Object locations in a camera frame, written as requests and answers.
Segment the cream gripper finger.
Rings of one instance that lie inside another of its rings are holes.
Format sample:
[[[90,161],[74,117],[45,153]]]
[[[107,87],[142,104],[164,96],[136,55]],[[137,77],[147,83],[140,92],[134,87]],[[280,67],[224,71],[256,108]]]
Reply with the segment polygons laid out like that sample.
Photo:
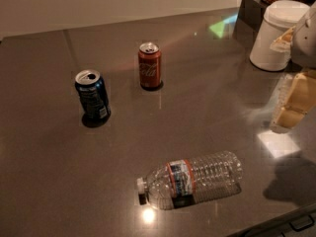
[[[279,87],[271,130],[291,130],[316,106],[316,71],[286,74]]]
[[[276,52],[290,52],[294,30],[295,27],[286,30],[271,43],[270,49]]]

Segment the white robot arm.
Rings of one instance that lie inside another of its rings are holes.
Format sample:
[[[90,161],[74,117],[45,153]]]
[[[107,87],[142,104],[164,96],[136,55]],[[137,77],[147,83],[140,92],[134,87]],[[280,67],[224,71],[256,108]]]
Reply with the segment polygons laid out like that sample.
[[[295,27],[273,42],[272,47],[280,48],[288,38],[291,60],[301,66],[302,71],[283,77],[270,124],[275,133],[289,132],[316,106],[316,2]]]

